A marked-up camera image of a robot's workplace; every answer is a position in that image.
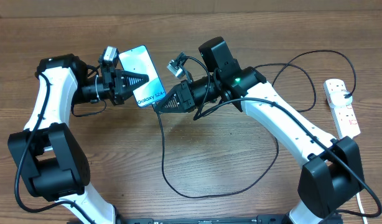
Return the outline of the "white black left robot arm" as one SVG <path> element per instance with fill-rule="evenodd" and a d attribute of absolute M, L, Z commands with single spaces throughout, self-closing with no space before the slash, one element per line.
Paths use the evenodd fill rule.
<path fill-rule="evenodd" d="M 115 104 L 116 97 L 122 104 L 149 81 L 146 74 L 118 70 L 117 62 L 114 56 L 96 68 L 74 54 L 40 61 L 30 120 L 7 140 L 17 166 L 14 197 L 24 211 L 39 213 L 63 205 L 82 223 L 125 223 L 91 184 L 87 157 L 68 127 L 73 105 L 107 99 Z"/>

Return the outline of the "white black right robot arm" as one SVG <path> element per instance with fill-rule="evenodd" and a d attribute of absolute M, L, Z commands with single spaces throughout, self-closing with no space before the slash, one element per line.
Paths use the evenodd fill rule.
<path fill-rule="evenodd" d="M 278 223 L 327 223 L 343 212 L 343 204 L 366 189 L 358 144 L 351 136 L 326 133 L 287 104 L 254 67 L 241 68 L 226 42 L 215 37 L 199 47 L 206 76 L 193 80 L 179 54 L 168 69 L 181 82 L 155 106 L 157 114 L 194 112 L 200 119 L 213 108 L 232 104 L 261 123 L 300 165 L 300 202 Z"/>

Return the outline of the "blue Galaxy S24+ smartphone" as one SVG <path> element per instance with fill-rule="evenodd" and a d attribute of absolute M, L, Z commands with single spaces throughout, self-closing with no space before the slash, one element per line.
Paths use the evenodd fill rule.
<path fill-rule="evenodd" d="M 119 54 L 119 60 L 128 81 L 136 85 L 133 95 L 138 107 L 157 103 L 166 96 L 163 84 L 145 45 Z"/>

